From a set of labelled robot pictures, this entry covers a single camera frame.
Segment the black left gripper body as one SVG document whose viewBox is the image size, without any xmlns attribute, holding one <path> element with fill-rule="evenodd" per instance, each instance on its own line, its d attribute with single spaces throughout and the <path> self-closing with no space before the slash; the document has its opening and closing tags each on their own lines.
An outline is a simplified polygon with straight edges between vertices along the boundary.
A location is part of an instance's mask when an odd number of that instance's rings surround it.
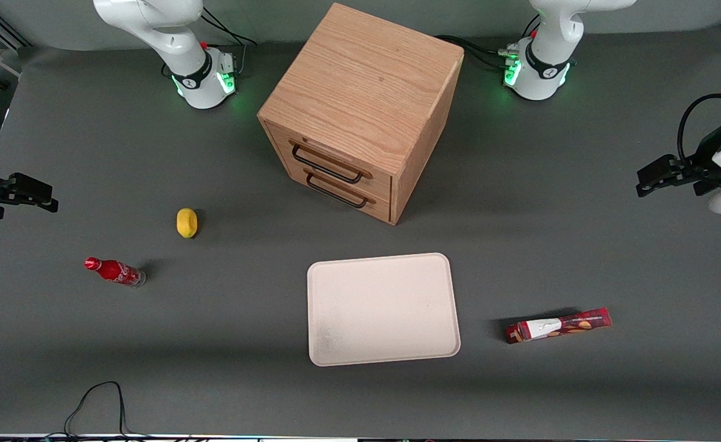
<svg viewBox="0 0 721 442">
<path fill-rule="evenodd" d="M 721 168 L 712 160 L 721 149 L 721 125 L 706 135 L 698 144 L 696 152 L 685 156 L 684 137 L 686 120 L 679 125 L 679 157 L 683 162 L 682 185 L 700 180 L 716 180 L 721 185 Z"/>
</svg>

